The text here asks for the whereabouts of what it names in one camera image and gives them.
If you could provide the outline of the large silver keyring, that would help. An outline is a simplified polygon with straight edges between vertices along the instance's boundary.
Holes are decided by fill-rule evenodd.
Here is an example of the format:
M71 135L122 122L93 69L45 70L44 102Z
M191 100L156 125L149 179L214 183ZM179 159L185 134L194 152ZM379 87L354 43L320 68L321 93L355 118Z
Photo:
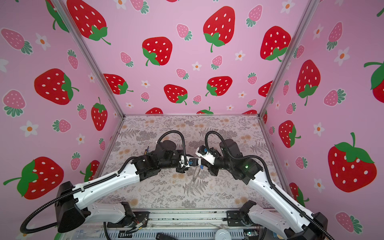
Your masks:
M192 178L193 182L195 182L198 179L200 171L201 171L201 167L196 167L193 173L193 178Z

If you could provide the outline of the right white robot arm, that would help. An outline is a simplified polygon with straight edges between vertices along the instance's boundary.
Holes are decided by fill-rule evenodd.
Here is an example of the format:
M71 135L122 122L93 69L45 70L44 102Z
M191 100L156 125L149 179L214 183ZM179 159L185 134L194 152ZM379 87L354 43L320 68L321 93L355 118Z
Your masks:
M264 210L256 205L246 208L246 219L276 233L285 240L330 240L328 219L322 213L306 209L270 177L265 161L253 155L244 156L231 139L220 143L221 151L200 146L196 154L202 158L212 175L226 170L236 180L258 192L275 209Z

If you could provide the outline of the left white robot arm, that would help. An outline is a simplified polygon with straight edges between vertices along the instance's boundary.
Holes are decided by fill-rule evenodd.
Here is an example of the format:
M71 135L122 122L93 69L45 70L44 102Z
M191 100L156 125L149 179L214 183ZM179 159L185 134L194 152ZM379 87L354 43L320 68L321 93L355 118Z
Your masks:
M91 205L109 193L156 176L162 169L184 172L192 161L184 150L176 149L175 143L164 141L152 152L129 158L110 174L75 186L64 183L58 192L61 199L55 203L58 232L70 232L96 217L98 210Z

